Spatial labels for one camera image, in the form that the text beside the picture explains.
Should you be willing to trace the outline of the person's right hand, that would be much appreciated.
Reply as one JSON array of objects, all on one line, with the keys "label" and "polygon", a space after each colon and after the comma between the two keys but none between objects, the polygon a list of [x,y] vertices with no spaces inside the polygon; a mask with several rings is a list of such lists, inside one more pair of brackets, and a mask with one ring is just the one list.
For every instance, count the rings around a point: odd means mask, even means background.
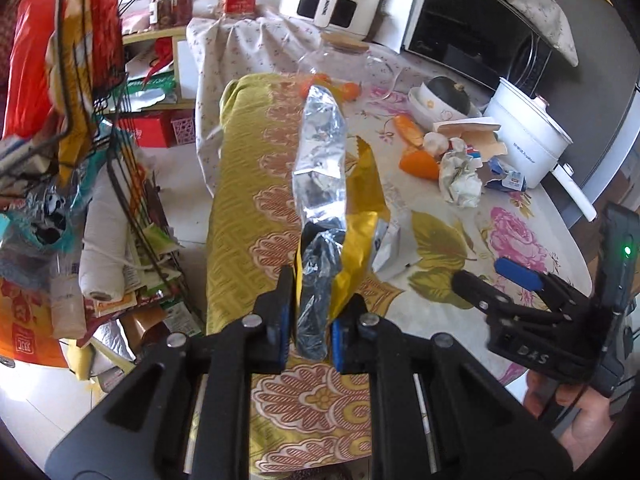
[{"label": "person's right hand", "polygon": [[[530,370],[526,374],[527,391],[523,405],[530,414],[538,417],[544,409],[542,390],[547,378]],[[588,387],[575,404],[577,415],[570,423],[559,442],[570,454],[574,469],[577,470],[597,449],[613,427],[610,416],[610,400]]]}]

